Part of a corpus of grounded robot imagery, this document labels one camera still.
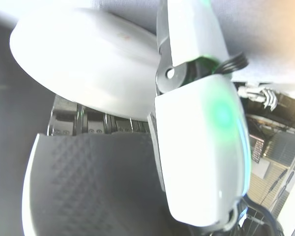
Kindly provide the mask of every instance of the gray wall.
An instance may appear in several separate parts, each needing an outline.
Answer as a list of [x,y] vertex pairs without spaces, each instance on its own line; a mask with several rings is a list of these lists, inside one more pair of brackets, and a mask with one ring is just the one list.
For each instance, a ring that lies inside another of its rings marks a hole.
[[30,78],[0,27],[0,236],[23,235],[23,178],[37,133],[46,133],[54,94]]

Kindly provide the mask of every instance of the dark gray surface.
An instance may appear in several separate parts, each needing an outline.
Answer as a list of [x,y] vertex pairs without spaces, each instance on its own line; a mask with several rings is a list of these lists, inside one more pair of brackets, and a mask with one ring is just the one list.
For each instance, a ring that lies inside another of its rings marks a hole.
[[14,61],[0,27],[0,236],[23,235],[23,178],[35,136],[46,133],[54,94]]
[[37,236],[190,235],[169,213],[149,134],[41,135],[29,191]]

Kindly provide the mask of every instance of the white robotic hand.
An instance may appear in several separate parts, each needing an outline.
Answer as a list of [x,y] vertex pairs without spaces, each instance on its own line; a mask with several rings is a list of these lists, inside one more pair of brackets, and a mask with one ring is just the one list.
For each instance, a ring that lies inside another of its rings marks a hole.
[[240,86],[238,95],[254,102],[263,103],[265,108],[269,106],[271,111],[277,106],[277,97],[271,88]]

